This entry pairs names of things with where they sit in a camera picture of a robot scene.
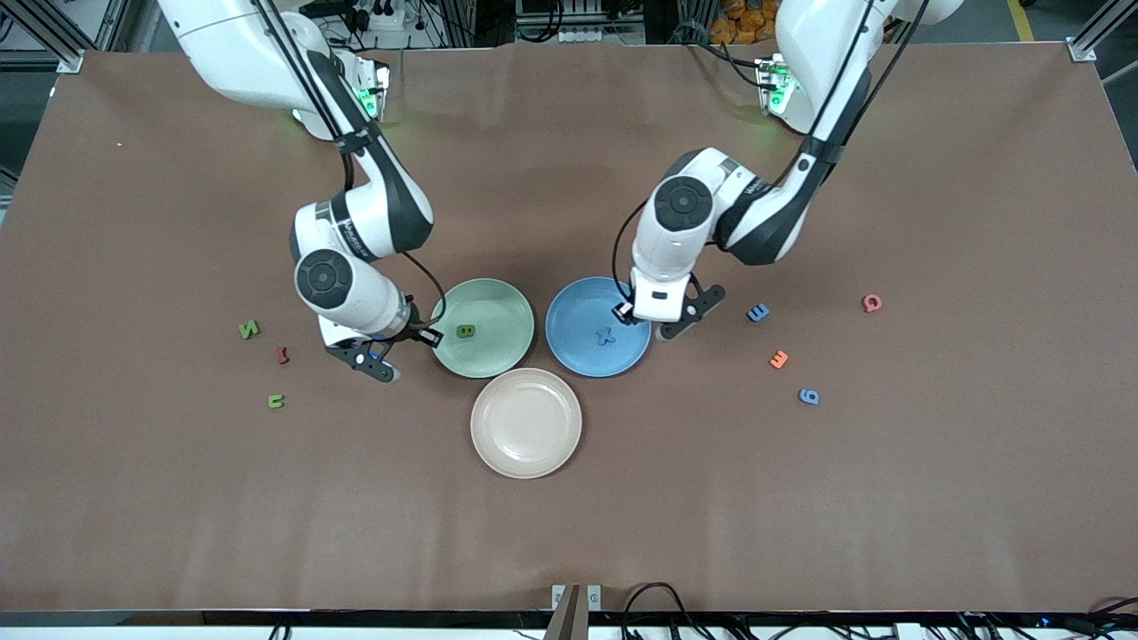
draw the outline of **cable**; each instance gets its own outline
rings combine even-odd
[[[430,272],[430,269],[427,269],[426,266],[423,266],[423,263],[421,263],[418,260],[415,260],[415,256],[411,255],[411,252],[403,252],[401,255],[403,255],[403,257],[410,260],[412,264],[414,264],[415,266],[418,266],[419,270],[423,272],[423,274],[426,274],[428,278],[430,278],[431,284],[435,285],[435,290],[438,292],[438,300],[439,300],[439,302],[443,303],[443,306],[438,310],[438,315],[436,315],[435,318],[431,318],[430,320],[428,320],[426,322],[415,325],[417,329],[426,329],[427,327],[430,327],[431,325],[434,325],[434,323],[438,322],[439,320],[442,320],[443,315],[446,314],[446,293],[443,290],[443,285],[438,284],[438,278],[436,278],[435,274]]]
[[[694,46],[699,47],[700,49],[703,49],[704,51],[711,54],[712,56],[719,58],[720,60],[723,60],[725,63],[726,61],[734,61],[735,65],[739,65],[741,67],[758,68],[760,66],[759,63],[756,63],[753,60],[744,60],[742,58],[735,58],[735,57],[733,57],[731,54],[728,54],[726,51],[726,44],[724,44],[724,51],[721,51],[721,52],[718,49],[716,49],[715,47],[711,47],[709,44],[704,44],[702,42],[696,42],[694,40],[682,42],[682,44],[687,44],[687,46],[694,44]]]
[[[643,210],[644,205],[646,204],[648,204],[648,198],[644,198],[644,202],[637,205],[636,208],[634,208],[633,212],[628,214],[628,218],[625,219],[625,223],[621,224],[620,230],[617,231],[617,239],[612,243],[612,286],[617,288],[617,293],[620,294],[620,297],[625,298],[625,302],[627,303],[632,303],[633,298],[630,297],[630,293],[626,294],[625,290],[620,288],[620,279],[617,278],[617,251],[619,251],[620,248],[620,237],[625,235],[625,229],[628,228],[628,223],[632,222],[634,218],[636,218],[636,214],[640,213],[641,210]]]
[[[444,15],[443,15],[443,11],[442,11],[442,10],[440,10],[440,9],[439,9],[438,7],[436,7],[436,6],[431,5],[430,2],[428,2],[428,3],[427,3],[427,10],[429,10],[429,11],[430,11],[430,10],[434,10],[434,11],[435,11],[436,14],[438,14],[438,17],[443,19],[443,23],[444,23],[444,24],[448,24],[448,25],[451,25],[451,26],[453,26],[453,27],[457,28],[459,31],[461,31],[461,32],[465,33],[465,34],[467,34],[467,35],[469,35],[470,38],[473,38],[473,36],[475,36],[475,32],[472,32],[472,31],[470,31],[469,28],[467,28],[467,27],[462,26],[461,24],[459,24],[459,23],[456,23],[456,22],[452,20],[451,18],[448,18],[448,17],[444,16]]]
[[[284,46],[284,40],[281,38],[280,32],[277,30],[277,25],[273,24],[272,19],[269,18],[269,11],[265,10],[265,3],[267,2],[269,8],[273,10],[273,15],[280,20],[281,26],[284,26],[284,20],[280,17],[280,11],[277,10],[277,5],[273,0],[254,0],[254,6],[257,8],[257,13],[265,20],[265,26],[269,28],[269,34],[273,36],[277,41],[277,46],[280,47],[281,55],[284,56],[284,61],[288,63],[289,67],[292,69],[292,74],[296,76],[304,92],[308,96],[308,101],[312,102],[316,114],[324,121],[324,126],[328,128],[329,133],[336,138],[339,137],[339,128],[332,120],[332,112],[328,108],[328,102],[324,101],[323,95],[321,95],[315,81],[312,79],[312,74],[308,72],[308,65],[303,63],[303,57],[300,56],[300,50],[296,46],[296,41],[292,40],[292,35],[289,30],[284,30],[284,35],[290,40],[292,44],[292,50],[296,54],[296,58],[292,58],[288,48]]]
[[[774,91],[775,89],[778,89],[777,87],[775,87],[774,84],[772,84],[769,82],[758,82],[756,80],[751,80],[750,77],[748,77],[747,74],[743,73],[743,69],[739,68],[739,61],[736,61],[735,58],[732,57],[731,54],[727,52],[727,46],[726,44],[720,44],[720,47],[723,48],[723,54],[724,54],[724,58],[723,59],[727,60],[731,64],[731,68],[735,69],[735,73],[739,74],[739,77],[743,79],[743,82],[750,84],[751,87],[757,87],[759,89],[766,89],[768,91]]]
[[[830,105],[830,100],[833,99],[834,93],[838,90],[838,84],[841,82],[842,76],[846,75],[846,67],[850,64],[850,58],[853,57],[853,50],[857,49],[857,40],[861,36],[861,31],[865,28],[866,20],[869,19],[869,13],[873,11],[873,2],[865,3],[865,13],[861,14],[861,22],[858,24],[857,31],[853,32],[853,40],[850,41],[850,48],[846,51],[846,58],[842,60],[842,66],[838,67],[838,75],[834,76],[834,83],[830,87],[830,92],[826,93],[826,99],[822,101],[822,107],[818,108],[818,115],[814,116],[814,122],[810,124],[810,130],[806,132],[807,138],[813,138],[814,132],[818,129],[818,123],[822,122],[822,115],[826,113],[826,107]]]
[[[269,640],[278,640],[277,632],[281,631],[282,629],[284,633],[280,637],[280,640],[289,640],[290,638],[292,638],[292,625],[286,622],[284,620],[281,620],[273,626],[273,630],[269,632]]]
[[[284,27],[284,36],[282,38],[280,31],[278,31],[277,25],[273,20],[269,18],[269,11],[265,10],[265,3],[272,10],[273,16],[277,22]],[[297,46],[296,40],[292,39],[291,32],[288,30],[288,25],[284,24],[284,19],[281,17],[280,11],[277,10],[277,5],[273,0],[254,0],[254,5],[257,7],[257,11],[261,17],[265,20],[265,25],[269,28],[270,35],[277,41],[277,46],[281,49],[281,55],[284,56],[284,60],[288,63],[289,67],[292,69],[292,74],[296,76],[297,81],[304,88],[305,93],[308,96],[308,101],[320,115],[320,118],[324,121],[324,126],[328,128],[328,132],[332,138],[339,138],[341,131],[339,126],[336,125],[336,118],[332,116],[332,110],[328,108],[328,102],[324,100],[324,95],[320,91],[320,85],[312,77],[312,71],[308,68],[308,64],[304,61],[304,56],[300,55],[300,48]],[[296,58],[289,56],[288,48],[284,47],[284,39],[288,39],[289,44],[292,49],[292,54]],[[344,190],[347,191],[352,189],[355,184],[355,167],[352,165],[352,161],[345,156],[344,157]]]
[[[999,624],[1001,624],[1001,625],[1011,629],[1012,632],[1014,632],[1016,635],[1023,638],[1024,640],[1039,640],[1038,638],[1036,638],[1034,635],[1032,635],[1032,634],[1028,633],[1026,631],[1020,629],[1019,626],[1016,626],[1014,624],[1008,624],[1008,623],[1004,622],[996,614],[988,614],[988,617],[990,617],[993,621],[996,621],[997,623],[999,623]]]
[[[638,598],[641,593],[644,593],[645,591],[648,591],[650,589],[657,589],[657,588],[665,589],[665,590],[668,591],[668,593],[671,596],[673,601],[676,602],[676,607],[679,609],[679,613],[683,614],[684,615],[684,620],[687,621],[687,625],[691,626],[692,629],[694,629],[695,633],[699,633],[700,637],[703,638],[704,640],[715,640],[715,635],[712,635],[711,632],[708,631],[708,629],[706,626],[695,624],[695,621],[692,620],[692,614],[687,613],[687,609],[684,607],[683,600],[679,599],[679,593],[676,593],[675,588],[673,588],[667,582],[650,582],[650,583],[641,586],[640,589],[637,589],[628,598],[628,601],[625,602],[625,614],[620,618],[620,639],[621,640],[634,640],[636,638],[640,638],[638,633],[635,634],[635,635],[628,633],[628,612],[629,612],[629,609],[632,609],[633,602],[636,601],[636,598]]]
[[[1113,605],[1110,605],[1107,607],[1103,607],[1100,609],[1095,609],[1095,610],[1092,610],[1090,613],[1092,613],[1092,614],[1108,614],[1111,612],[1116,612],[1119,609],[1129,607],[1130,605],[1138,605],[1138,598],[1125,598],[1123,600],[1119,600],[1118,602],[1114,602]]]
[[[537,38],[530,38],[522,33],[519,33],[518,38],[525,40],[526,42],[541,43],[541,42],[546,42],[551,40],[554,35],[556,35],[558,32],[561,31],[561,23],[564,19],[564,5],[561,2],[561,0],[555,0],[555,1],[556,5],[550,7],[550,22],[549,24],[545,25],[545,28],[543,28],[537,33]],[[553,25],[554,11],[556,11],[556,19],[558,19],[556,26]]]
[[[422,8],[423,8],[423,1],[419,0],[419,10],[421,11]],[[439,49],[447,49],[448,47],[447,47],[447,43],[446,43],[446,36],[443,35],[443,31],[440,28],[438,28],[437,24],[435,24],[435,14],[434,14],[434,11],[430,11],[430,10],[427,11],[427,19],[430,20],[430,27],[432,30],[435,30],[435,35],[438,36],[438,48]],[[430,40],[431,44],[435,44],[435,39],[430,36],[429,32],[427,33],[427,39]]]
[[[885,79],[889,77],[889,74],[893,72],[893,67],[897,65],[897,60],[901,59],[901,54],[905,52],[905,48],[908,47],[909,42],[913,40],[913,34],[917,32],[917,25],[921,24],[921,17],[924,16],[924,10],[927,7],[929,7],[929,0],[923,0],[921,2],[921,7],[917,9],[917,15],[914,16],[913,18],[913,26],[910,26],[909,30],[905,32],[900,46],[897,47],[897,52],[893,54],[893,58],[889,60],[889,65],[885,66],[885,71],[881,73],[881,79],[877,80],[877,83],[873,85],[873,91],[869,92],[869,97],[865,99],[865,104],[861,105],[861,108],[858,109],[857,115],[853,116],[853,124],[850,125],[849,133],[846,134],[847,141],[849,140],[850,136],[853,134],[853,130],[857,129],[857,124],[861,122],[861,116],[864,116],[865,110],[869,108],[869,104],[873,102],[873,99],[877,97],[877,91],[881,91],[881,85],[884,84]]]

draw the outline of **metal frame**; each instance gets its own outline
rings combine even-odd
[[[1095,47],[1106,39],[1130,14],[1138,9],[1138,0],[1107,0],[1087,20],[1073,38],[1067,38],[1071,61],[1089,63],[1097,58]]]
[[[92,40],[51,0],[0,0],[13,17],[43,47],[43,51],[0,51],[0,69],[79,73],[83,52],[107,51],[118,41],[123,15],[131,0],[110,0]]]
[[[47,0],[0,0],[0,9],[51,54],[50,63],[40,56],[41,66],[51,64],[58,73],[79,73],[83,52],[96,49],[94,41]],[[25,55],[20,66],[27,67],[32,60],[32,56]]]

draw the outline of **power strip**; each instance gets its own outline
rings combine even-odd
[[[599,26],[570,27],[558,32],[558,42],[600,42],[604,31]]]
[[[372,14],[368,28],[376,31],[403,31],[404,18],[406,18],[406,11],[403,9],[396,9],[390,16],[385,16],[384,14],[377,16]]]

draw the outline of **white robotic arm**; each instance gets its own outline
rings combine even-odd
[[[442,336],[420,321],[411,296],[369,263],[422,246],[435,218],[345,79],[374,63],[333,52],[315,23],[288,10],[305,2],[282,1],[283,11],[272,0],[158,3],[209,87],[247,105],[299,112],[310,132],[336,142],[346,169],[354,162],[368,177],[366,184],[300,207],[289,245],[297,293],[319,315],[329,353],[381,381],[397,380],[384,360],[391,344],[434,347]]]
[[[921,23],[937,22],[960,1],[784,0],[778,44],[814,114],[795,158],[777,186],[718,149],[677,159],[645,202],[633,243],[633,294],[613,310],[617,317],[626,323],[661,322],[658,337],[675,338],[726,296],[723,287],[704,290],[693,281],[707,244],[748,265],[786,255],[866,104],[869,60],[881,47],[885,18],[912,11]],[[690,284],[694,296],[687,296]]]

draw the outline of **floor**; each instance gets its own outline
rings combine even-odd
[[[1103,0],[1037,0],[1028,9],[1021,9],[1015,1],[965,0],[943,23],[917,31],[914,42],[1063,40],[1074,35]],[[1021,17],[1019,27],[1016,14]],[[133,23],[127,31],[127,49],[180,50],[152,0],[138,11]],[[1096,67],[1104,79],[1138,60],[1138,14],[1123,23],[1096,54]],[[51,73],[0,72],[0,166],[15,173],[23,167],[53,82]],[[1138,69],[1110,81],[1105,89],[1131,158],[1138,158]],[[10,195],[11,190],[0,183],[0,223],[7,208],[6,197]]]

